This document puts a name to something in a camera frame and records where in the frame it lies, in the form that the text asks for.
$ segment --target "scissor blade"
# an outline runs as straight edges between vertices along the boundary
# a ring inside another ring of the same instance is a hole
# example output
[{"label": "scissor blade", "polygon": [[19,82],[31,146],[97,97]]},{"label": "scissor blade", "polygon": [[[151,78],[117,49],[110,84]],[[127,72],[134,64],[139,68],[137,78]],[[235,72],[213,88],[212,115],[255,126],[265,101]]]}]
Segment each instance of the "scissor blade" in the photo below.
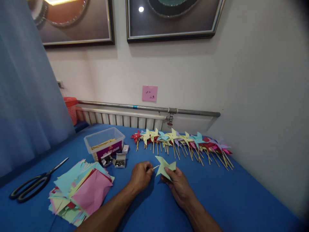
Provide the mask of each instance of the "scissor blade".
[{"label": "scissor blade", "polygon": [[54,167],[52,170],[49,171],[49,173],[53,173],[56,171],[61,165],[64,164],[65,161],[67,161],[69,158],[66,158],[64,161],[62,161],[60,164],[58,164],[56,167]]}]

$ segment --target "metal pipe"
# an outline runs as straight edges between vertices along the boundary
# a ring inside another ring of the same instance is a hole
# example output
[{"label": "metal pipe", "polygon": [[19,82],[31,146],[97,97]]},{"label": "metal pipe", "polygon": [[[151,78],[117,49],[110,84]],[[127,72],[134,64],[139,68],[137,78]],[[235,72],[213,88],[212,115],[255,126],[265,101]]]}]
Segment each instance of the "metal pipe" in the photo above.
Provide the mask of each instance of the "metal pipe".
[{"label": "metal pipe", "polygon": [[182,110],[176,108],[163,108],[163,107],[152,107],[152,106],[137,106],[137,105],[126,105],[126,104],[116,104],[116,103],[106,103],[98,101],[80,101],[79,104],[84,105],[97,105],[97,106],[109,106],[109,107],[118,107],[126,109],[135,109],[135,110],[148,110],[156,112],[166,112],[166,113],[180,113],[180,114],[190,114],[190,115],[201,115],[201,116],[210,116],[210,117],[220,117],[220,112],[212,111],[195,111],[195,110]]}]

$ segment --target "scissors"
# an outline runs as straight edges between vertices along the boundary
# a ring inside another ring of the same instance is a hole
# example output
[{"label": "scissors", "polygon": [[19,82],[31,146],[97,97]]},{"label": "scissors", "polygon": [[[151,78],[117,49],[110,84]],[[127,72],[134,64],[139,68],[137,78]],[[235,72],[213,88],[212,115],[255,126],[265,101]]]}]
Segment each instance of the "scissors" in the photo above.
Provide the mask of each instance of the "scissors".
[{"label": "scissors", "polygon": [[[47,185],[47,183],[51,179],[52,173],[54,171],[56,171],[61,165],[63,165],[64,162],[67,161],[68,159],[69,158],[66,158],[64,161],[62,161],[60,164],[58,164],[56,167],[54,167],[49,172],[47,172],[47,173],[45,172],[43,174],[40,174],[40,175],[33,177],[32,179],[28,180],[27,182],[23,183],[21,186],[19,186],[17,189],[15,189],[10,194],[9,198],[12,199],[12,200],[17,199],[18,203],[24,203],[24,202],[28,201],[29,199],[33,198],[35,195],[37,195]],[[29,184],[29,185],[25,189],[20,191],[27,184]]]}]

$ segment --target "radiator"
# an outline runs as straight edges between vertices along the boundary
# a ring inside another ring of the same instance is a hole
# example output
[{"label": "radiator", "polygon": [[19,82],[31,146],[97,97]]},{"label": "radiator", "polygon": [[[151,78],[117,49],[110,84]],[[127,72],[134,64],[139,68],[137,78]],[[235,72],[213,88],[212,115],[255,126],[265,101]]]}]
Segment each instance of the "radiator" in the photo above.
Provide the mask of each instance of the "radiator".
[{"label": "radiator", "polygon": [[103,123],[140,129],[148,128],[149,130],[154,130],[156,128],[161,130],[163,120],[165,120],[165,116],[161,115],[86,107],[76,107],[76,114],[79,121],[86,121],[89,124]]}]

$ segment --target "small box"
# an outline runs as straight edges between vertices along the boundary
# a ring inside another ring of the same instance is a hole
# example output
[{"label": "small box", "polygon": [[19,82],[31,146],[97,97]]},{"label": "small box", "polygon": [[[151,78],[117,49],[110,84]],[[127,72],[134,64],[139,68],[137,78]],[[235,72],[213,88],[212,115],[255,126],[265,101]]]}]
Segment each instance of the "small box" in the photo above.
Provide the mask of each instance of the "small box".
[{"label": "small box", "polygon": [[125,168],[126,167],[126,154],[121,153],[116,155],[116,159],[113,159],[113,164],[115,168]]},{"label": "small box", "polygon": [[[101,143],[104,143],[108,140],[115,139],[114,141],[102,145],[96,149],[91,149]],[[117,130],[115,127],[108,128],[106,130],[87,135],[84,138],[88,153],[93,156],[94,161],[97,161],[102,164],[102,158],[115,155],[117,152],[121,152],[123,148],[123,140],[125,136]]]},{"label": "small box", "polygon": [[129,145],[124,145],[122,149],[122,153],[127,154],[129,152]]},{"label": "small box", "polygon": [[104,168],[107,168],[113,163],[113,158],[111,156],[107,156],[101,159],[102,165]]}]

